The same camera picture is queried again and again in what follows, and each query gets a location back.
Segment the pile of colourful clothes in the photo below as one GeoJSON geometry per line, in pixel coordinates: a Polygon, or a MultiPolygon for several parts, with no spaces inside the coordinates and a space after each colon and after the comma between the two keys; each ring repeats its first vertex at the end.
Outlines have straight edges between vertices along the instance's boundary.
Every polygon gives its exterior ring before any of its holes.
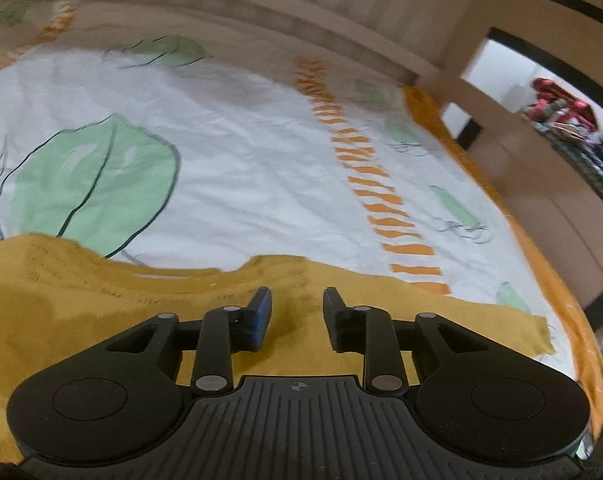
{"type": "Polygon", "coordinates": [[[535,97],[519,114],[554,148],[603,200],[603,126],[591,105],[553,79],[530,81],[535,97]]]}

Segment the white leaf-print bed sheet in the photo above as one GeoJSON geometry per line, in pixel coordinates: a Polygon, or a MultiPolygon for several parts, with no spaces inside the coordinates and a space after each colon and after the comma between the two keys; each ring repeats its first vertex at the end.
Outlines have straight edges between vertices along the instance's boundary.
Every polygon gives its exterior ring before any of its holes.
{"type": "Polygon", "coordinates": [[[398,84],[187,13],[0,0],[0,242],[143,268],[291,255],[539,316],[509,220],[398,84]]]}

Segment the mustard yellow small garment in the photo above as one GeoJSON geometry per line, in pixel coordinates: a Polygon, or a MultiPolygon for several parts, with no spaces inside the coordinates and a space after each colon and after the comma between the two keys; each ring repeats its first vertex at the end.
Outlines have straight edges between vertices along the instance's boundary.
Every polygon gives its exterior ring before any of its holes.
{"type": "Polygon", "coordinates": [[[6,402],[22,380],[158,313],[202,318],[213,308],[243,306],[264,286],[274,303],[271,321],[262,348],[234,359],[240,374],[359,373],[356,356],[331,348],[322,314],[329,287],[346,304],[378,307],[399,320],[421,311],[445,315],[531,358],[553,350],[539,316],[455,299],[443,287],[294,256],[259,256],[230,272],[139,268],[68,240],[21,235],[0,242],[0,462],[18,456],[6,402]]]}

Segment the orange bed underlay edge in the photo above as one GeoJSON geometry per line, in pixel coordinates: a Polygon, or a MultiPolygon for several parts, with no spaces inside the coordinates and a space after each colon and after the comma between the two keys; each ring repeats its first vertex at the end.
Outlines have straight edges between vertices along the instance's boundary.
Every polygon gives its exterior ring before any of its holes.
{"type": "Polygon", "coordinates": [[[436,100],[428,92],[405,84],[400,87],[400,90],[405,108],[415,122],[443,144],[452,159],[458,162],[464,172],[483,189],[509,221],[545,299],[559,317],[571,344],[577,379],[585,388],[590,403],[591,436],[597,440],[603,431],[603,354],[585,312],[539,247],[511,214],[507,204],[495,187],[489,183],[484,172],[457,141],[451,138],[439,118],[436,100]]]}

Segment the white wooden bed frame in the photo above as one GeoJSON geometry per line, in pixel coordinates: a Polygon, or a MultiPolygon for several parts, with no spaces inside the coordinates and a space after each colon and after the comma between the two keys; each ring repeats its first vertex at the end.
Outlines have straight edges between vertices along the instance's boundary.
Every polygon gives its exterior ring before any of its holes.
{"type": "Polygon", "coordinates": [[[318,44],[414,76],[469,114],[466,153],[603,326],[603,197],[514,114],[469,83],[489,41],[518,50],[603,107],[602,0],[151,0],[318,44]]]}

